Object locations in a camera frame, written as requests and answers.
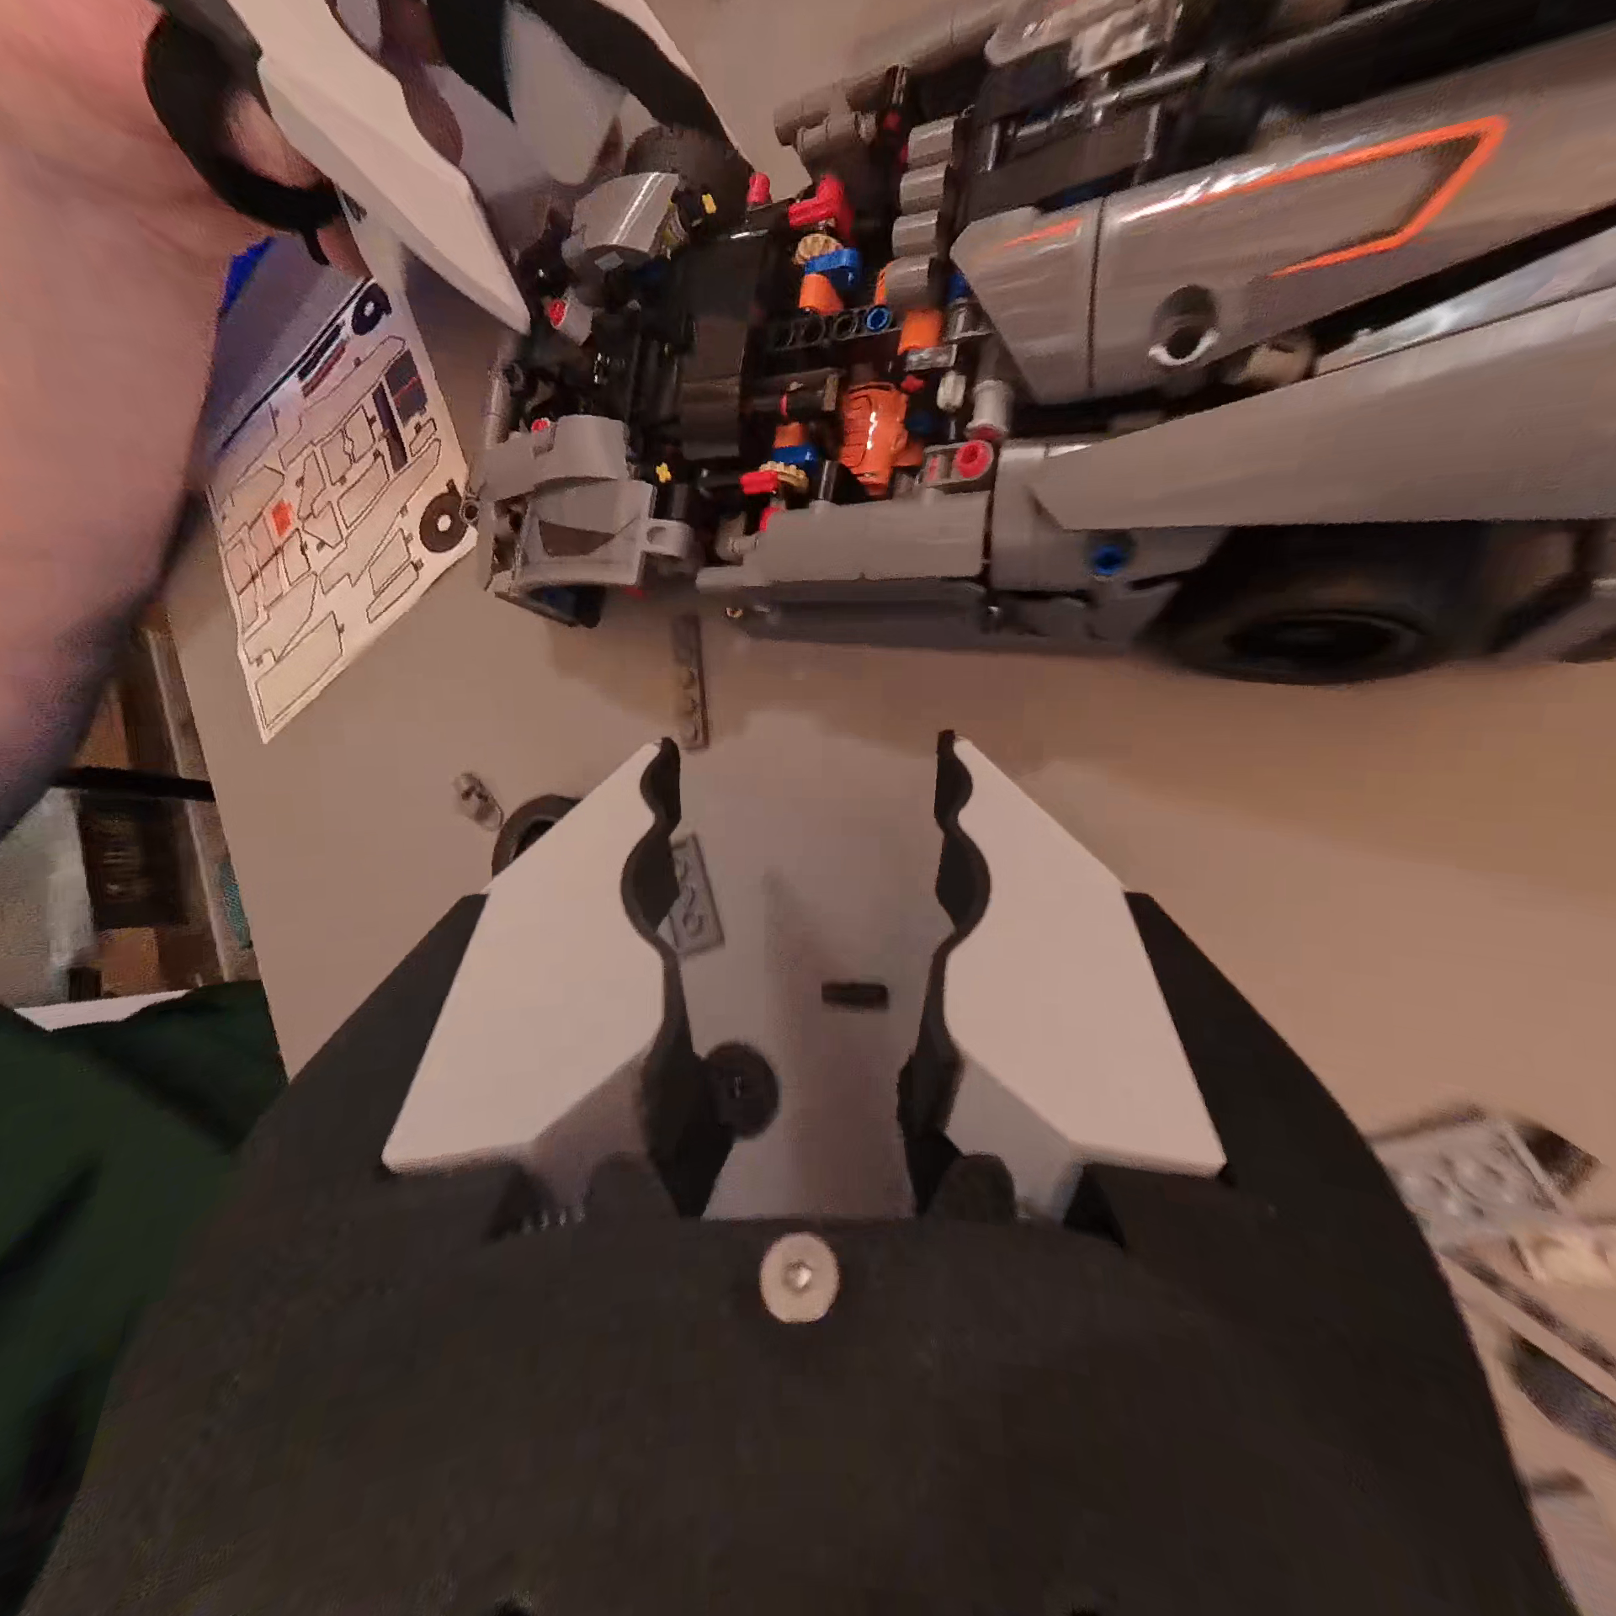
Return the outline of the pile of lego pieces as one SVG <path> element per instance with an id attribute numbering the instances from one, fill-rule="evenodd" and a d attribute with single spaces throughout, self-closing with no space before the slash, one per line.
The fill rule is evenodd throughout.
<path id="1" fill-rule="evenodd" d="M 1523 1476 L 1613 1524 L 1613 1147 L 1475 1104 L 1371 1141 L 1438 1254 Z"/>

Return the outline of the person's left hand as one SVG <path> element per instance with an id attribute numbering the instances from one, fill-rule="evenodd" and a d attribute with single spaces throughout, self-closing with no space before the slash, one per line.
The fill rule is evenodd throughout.
<path id="1" fill-rule="evenodd" d="M 134 402 L 189 441 L 230 264 L 270 231 L 222 202 L 153 112 L 159 6 L 5 4 L 5 421 L 49 394 Z"/>

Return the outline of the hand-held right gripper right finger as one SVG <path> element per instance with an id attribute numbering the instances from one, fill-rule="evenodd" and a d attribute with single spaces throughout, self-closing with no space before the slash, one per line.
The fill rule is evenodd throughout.
<path id="1" fill-rule="evenodd" d="M 969 1158 L 1036 1220 L 1092 1166 L 1217 1179 L 1226 1149 L 1124 883 L 953 731 L 936 825 L 945 933 L 897 1101 L 917 1212 Z"/>

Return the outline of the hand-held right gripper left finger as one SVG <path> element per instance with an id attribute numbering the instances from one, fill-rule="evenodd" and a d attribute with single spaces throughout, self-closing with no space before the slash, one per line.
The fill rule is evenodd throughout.
<path id="1" fill-rule="evenodd" d="M 582 1208 L 603 1162 L 636 1158 L 680 1216 L 707 1212 L 736 1129 L 661 935 L 680 820 L 680 747 L 649 743 L 490 881 L 390 1172 L 507 1162 Z"/>

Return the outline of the black lego wheel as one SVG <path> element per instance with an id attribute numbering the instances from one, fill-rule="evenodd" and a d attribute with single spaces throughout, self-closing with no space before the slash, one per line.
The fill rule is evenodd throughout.
<path id="1" fill-rule="evenodd" d="M 511 810 L 495 837 L 491 877 L 499 877 L 509 870 L 576 806 L 580 806 L 578 797 L 541 795 Z"/>

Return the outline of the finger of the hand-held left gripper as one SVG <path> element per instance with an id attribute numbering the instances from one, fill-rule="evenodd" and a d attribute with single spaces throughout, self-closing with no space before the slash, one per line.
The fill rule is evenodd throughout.
<path id="1" fill-rule="evenodd" d="M 234 2 L 259 50 L 280 131 L 368 217 L 509 331 L 532 314 L 507 250 L 461 171 L 426 4 Z"/>
<path id="2" fill-rule="evenodd" d="M 715 102 L 651 4 L 526 2 L 597 77 L 615 85 L 668 129 L 730 142 Z"/>

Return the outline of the lego car chassis model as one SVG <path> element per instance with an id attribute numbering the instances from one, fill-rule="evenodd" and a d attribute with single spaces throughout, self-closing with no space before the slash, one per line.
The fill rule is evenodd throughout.
<path id="1" fill-rule="evenodd" d="M 786 4 L 520 262 L 466 493 L 572 627 L 1146 645 L 1226 679 L 1613 658 L 1613 4 Z"/>

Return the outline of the person's dark clothing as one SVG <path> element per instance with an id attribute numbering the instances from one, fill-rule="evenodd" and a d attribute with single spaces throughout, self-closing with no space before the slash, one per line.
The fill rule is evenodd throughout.
<path id="1" fill-rule="evenodd" d="M 5 1612 L 49 1560 L 136 1326 L 288 1085 L 263 983 L 57 1029 L 5 1008 Z"/>

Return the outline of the black lego disc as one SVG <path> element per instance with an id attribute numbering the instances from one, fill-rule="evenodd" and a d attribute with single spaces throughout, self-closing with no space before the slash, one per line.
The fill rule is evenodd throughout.
<path id="1" fill-rule="evenodd" d="M 757 1139 L 780 1114 L 782 1087 L 767 1054 L 751 1043 L 726 1041 L 703 1058 L 717 1116 L 736 1141 Z"/>

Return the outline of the sticker sheet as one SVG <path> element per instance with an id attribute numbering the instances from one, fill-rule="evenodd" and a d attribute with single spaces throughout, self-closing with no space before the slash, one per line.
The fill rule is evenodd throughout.
<path id="1" fill-rule="evenodd" d="M 405 294 L 316 293 L 299 352 L 234 410 L 207 498 L 263 741 L 472 552 L 470 464 Z"/>

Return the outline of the grey lego plate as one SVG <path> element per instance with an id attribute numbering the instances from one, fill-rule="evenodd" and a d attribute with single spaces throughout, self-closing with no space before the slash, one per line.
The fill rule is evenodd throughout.
<path id="1" fill-rule="evenodd" d="M 676 837 L 672 860 L 676 897 L 661 933 L 682 960 L 709 956 L 724 947 L 724 929 L 701 839 Z"/>

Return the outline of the grey lego beam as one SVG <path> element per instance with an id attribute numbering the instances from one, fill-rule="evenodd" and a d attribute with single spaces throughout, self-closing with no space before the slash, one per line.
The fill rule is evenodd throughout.
<path id="1" fill-rule="evenodd" d="M 713 745 L 709 689 L 701 618 L 678 614 L 672 620 L 674 648 L 674 723 L 686 752 L 705 752 Z"/>

